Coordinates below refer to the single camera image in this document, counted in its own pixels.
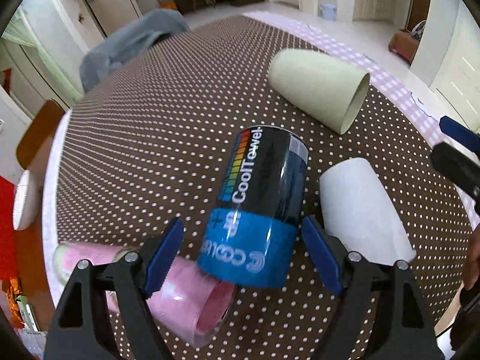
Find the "metal screw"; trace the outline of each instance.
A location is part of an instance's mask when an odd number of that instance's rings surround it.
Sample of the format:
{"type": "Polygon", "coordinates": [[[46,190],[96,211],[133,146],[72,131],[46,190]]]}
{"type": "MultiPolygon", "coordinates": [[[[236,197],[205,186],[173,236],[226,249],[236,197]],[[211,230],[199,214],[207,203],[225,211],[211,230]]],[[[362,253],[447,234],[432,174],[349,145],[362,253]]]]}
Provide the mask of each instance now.
{"type": "Polygon", "coordinates": [[[86,269],[88,267],[88,265],[89,265],[89,262],[88,262],[87,259],[81,259],[77,263],[78,269],[86,269]]]}
{"type": "Polygon", "coordinates": [[[356,251],[351,251],[349,253],[349,260],[354,263],[358,263],[362,259],[362,255],[356,251]]]}
{"type": "Polygon", "coordinates": [[[406,271],[409,268],[409,265],[407,264],[407,262],[403,261],[402,259],[399,259],[397,261],[397,267],[402,271],[406,271]]]}
{"type": "Polygon", "coordinates": [[[137,261],[137,259],[138,259],[138,254],[135,253],[134,251],[128,252],[125,255],[125,261],[128,262],[128,263],[132,263],[134,261],[137,261]]]}

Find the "pink checkered cloth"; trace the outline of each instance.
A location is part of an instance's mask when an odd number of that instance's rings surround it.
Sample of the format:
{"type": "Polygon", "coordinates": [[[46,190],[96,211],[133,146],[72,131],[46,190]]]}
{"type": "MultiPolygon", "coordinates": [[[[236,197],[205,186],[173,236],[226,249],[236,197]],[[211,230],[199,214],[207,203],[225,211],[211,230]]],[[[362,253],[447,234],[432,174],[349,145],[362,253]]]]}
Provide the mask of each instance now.
{"type": "MultiPolygon", "coordinates": [[[[287,31],[298,38],[310,42],[335,58],[366,69],[370,72],[372,85],[403,112],[431,147],[444,140],[448,142],[449,138],[440,131],[438,122],[426,115],[415,104],[411,97],[411,92],[398,79],[364,54],[352,49],[347,44],[336,41],[321,30],[297,20],[264,11],[249,12],[245,15],[287,31]]],[[[472,228],[475,228],[480,223],[480,217],[475,212],[474,201],[459,188],[457,188],[457,191],[469,216],[472,228]]]]}

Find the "black can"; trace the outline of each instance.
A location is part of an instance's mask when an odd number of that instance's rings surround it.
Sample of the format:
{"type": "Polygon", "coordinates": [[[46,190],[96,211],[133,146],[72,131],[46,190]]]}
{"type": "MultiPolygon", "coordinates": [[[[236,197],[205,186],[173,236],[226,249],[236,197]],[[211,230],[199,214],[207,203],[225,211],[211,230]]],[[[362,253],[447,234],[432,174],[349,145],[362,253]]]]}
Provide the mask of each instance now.
{"type": "Polygon", "coordinates": [[[253,126],[236,138],[198,265],[218,278],[280,287],[302,209],[308,149],[288,130],[253,126]]]}

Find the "polka dot tablecloth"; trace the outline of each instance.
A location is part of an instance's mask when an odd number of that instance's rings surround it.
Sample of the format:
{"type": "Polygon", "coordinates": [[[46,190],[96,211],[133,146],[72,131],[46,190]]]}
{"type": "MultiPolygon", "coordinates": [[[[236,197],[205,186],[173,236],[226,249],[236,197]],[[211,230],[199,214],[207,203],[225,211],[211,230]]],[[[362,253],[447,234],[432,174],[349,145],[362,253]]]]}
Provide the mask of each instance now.
{"type": "MultiPolygon", "coordinates": [[[[351,157],[370,162],[417,251],[412,270],[437,321],[460,285],[471,232],[457,191],[433,171],[428,144],[376,88],[341,137],[273,91],[268,66],[287,47],[316,49],[235,16],[155,45],[96,87],[73,110],[65,139],[59,240],[138,246],[178,216],[181,254],[196,259],[234,138],[254,124],[281,126],[310,151],[303,215],[321,215],[317,180],[328,168],[351,157]]],[[[309,359],[338,300],[322,287],[301,241],[290,265],[282,288],[239,288],[203,348],[160,327],[175,358],[309,359]]],[[[352,359],[365,350],[375,305],[372,294],[352,359]]],[[[111,317],[122,356],[132,359],[121,316],[111,317]]]]}

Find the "person's hand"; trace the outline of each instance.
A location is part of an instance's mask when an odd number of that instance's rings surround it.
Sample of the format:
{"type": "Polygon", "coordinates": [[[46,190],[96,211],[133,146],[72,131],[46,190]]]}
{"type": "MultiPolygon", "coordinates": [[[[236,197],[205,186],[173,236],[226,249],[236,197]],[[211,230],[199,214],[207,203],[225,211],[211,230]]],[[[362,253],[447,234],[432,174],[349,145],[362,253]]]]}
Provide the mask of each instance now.
{"type": "Polygon", "coordinates": [[[480,225],[473,231],[469,241],[469,251],[463,267],[465,289],[471,290],[480,275],[480,225]]]}

